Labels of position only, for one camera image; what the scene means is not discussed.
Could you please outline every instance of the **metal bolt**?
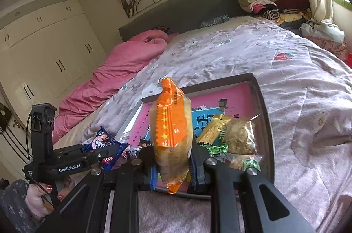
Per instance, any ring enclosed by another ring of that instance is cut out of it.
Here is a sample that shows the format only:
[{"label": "metal bolt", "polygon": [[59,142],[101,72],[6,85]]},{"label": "metal bolt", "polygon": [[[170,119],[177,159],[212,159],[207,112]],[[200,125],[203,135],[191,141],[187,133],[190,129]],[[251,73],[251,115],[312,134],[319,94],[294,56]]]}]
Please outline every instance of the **metal bolt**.
[{"label": "metal bolt", "polygon": [[142,163],[141,159],[133,159],[131,161],[131,164],[133,164],[134,166],[139,166]]},{"label": "metal bolt", "polygon": [[209,158],[206,160],[206,163],[209,165],[209,166],[215,166],[217,164],[217,160],[216,159],[213,159],[213,158]]},{"label": "metal bolt", "polygon": [[258,170],[254,167],[249,167],[246,169],[247,174],[249,175],[257,175],[258,174]]},{"label": "metal bolt", "polygon": [[91,169],[90,171],[91,175],[94,175],[94,176],[97,176],[97,175],[100,175],[101,173],[101,169]]}]

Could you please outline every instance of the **headboard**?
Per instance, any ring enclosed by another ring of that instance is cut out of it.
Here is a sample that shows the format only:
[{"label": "headboard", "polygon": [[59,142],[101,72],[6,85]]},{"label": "headboard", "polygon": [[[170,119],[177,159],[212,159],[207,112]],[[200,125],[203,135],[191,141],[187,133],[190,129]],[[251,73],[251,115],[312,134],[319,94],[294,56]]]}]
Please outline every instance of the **headboard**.
[{"label": "headboard", "polygon": [[119,28],[123,41],[153,29],[169,27],[174,32],[184,33],[200,28],[200,23],[218,16],[246,16],[237,0],[168,0]]}]

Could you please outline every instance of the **pink comforter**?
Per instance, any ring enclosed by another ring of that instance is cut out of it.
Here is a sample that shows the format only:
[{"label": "pink comforter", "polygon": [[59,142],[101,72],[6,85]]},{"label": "pink comforter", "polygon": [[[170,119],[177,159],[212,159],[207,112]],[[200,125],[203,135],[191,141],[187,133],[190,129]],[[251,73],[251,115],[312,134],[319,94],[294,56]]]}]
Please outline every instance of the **pink comforter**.
[{"label": "pink comforter", "polygon": [[167,41],[165,32],[150,30],[115,46],[90,81],[78,86],[59,104],[59,115],[55,118],[52,133],[53,143],[162,54]]}]

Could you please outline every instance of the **orange snack package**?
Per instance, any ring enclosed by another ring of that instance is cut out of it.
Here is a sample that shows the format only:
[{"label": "orange snack package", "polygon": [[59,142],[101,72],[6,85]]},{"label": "orange snack package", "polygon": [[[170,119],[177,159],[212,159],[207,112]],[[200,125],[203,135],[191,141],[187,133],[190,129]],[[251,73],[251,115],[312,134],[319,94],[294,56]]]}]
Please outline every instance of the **orange snack package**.
[{"label": "orange snack package", "polygon": [[150,134],[161,179],[175,194],[188,173],[193,139],[191,101],[170,78],[150,109]]}]

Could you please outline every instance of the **dark red cloth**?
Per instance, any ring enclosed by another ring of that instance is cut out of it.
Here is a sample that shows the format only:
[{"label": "dark red cloth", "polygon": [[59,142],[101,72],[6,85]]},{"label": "dark red cloth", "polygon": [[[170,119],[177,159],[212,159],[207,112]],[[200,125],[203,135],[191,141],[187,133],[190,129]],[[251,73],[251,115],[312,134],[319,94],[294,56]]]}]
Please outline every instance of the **dark red cloth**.
[{"label": "dark red cloth", "polygon": [[283,12],[284,9],[305,10],[309,8],[309,0],[277,0],[275,4],[281,12]]}]

